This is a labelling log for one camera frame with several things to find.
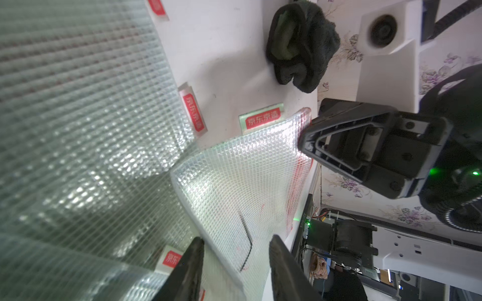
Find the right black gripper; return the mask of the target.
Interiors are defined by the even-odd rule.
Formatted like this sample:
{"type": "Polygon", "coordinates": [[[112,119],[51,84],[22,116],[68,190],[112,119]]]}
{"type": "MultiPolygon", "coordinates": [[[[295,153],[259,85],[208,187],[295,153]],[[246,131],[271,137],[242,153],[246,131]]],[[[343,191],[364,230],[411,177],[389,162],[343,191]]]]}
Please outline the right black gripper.
{"type": "Polygon", "coordinates": [[[317,118],[302,130],[297,147],[328,169],[363,183],[392,129],[395,154],[391,163],[402,177],[397,197],[417,196],[453,130],[453,123],[445,117],[399,113],[388,105],[323,99],[317,118]]]}

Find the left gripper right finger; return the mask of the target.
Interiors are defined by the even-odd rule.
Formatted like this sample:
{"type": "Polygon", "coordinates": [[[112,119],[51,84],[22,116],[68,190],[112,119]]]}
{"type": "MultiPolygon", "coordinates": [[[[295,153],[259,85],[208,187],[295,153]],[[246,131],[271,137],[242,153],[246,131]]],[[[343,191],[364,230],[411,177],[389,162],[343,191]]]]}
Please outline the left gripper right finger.
{"type": "Polygon", "coordinates": [[[278,235],[274,235],[269,243],[269,263],[274,300],[320,300],[320,294],[310,285],[278,235]]]}

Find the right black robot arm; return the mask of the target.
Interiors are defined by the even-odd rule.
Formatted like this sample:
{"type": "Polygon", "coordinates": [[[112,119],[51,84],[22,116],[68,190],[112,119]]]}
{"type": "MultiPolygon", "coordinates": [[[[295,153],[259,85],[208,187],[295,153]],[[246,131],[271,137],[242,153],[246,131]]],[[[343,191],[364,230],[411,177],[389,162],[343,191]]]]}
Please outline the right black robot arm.
{"type": "Polygon", "coordinates": [[[325,99],[299,150],[390,199],[418,196],[456,230],[481,232],[481,65],[442,78],[423,97],[419,54],[481,8],[437,18],[437,1],[399,1],[361,18],[365,55],[356,99],[325,99]]]}

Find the dark grey green cloth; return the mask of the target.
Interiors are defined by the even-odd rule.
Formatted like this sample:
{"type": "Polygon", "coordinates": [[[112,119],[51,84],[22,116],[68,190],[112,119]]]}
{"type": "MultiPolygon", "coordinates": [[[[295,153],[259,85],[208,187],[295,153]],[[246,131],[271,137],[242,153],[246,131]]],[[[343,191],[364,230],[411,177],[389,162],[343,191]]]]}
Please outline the dark grey green cloth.
{"type": "Polygon", "coordinates": [[[281,85],[293,83],[310,94],[317,89],[328,64],[340,47],[336,25],[310,1],[295,1],[273,17],[266,56],[281,85]]]}

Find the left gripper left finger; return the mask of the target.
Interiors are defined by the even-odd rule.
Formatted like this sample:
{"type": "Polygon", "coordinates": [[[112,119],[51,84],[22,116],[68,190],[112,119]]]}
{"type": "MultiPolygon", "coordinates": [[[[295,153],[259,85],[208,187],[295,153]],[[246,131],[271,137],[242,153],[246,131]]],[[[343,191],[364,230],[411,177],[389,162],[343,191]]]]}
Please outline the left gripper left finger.
{"type": "Polygon", "coordinates": [[[167,279],[153,300],[203,300],[202,272],[205,242],[196,237],[186,251],[171,246],[164,248],[156,272],[167,279]]]}

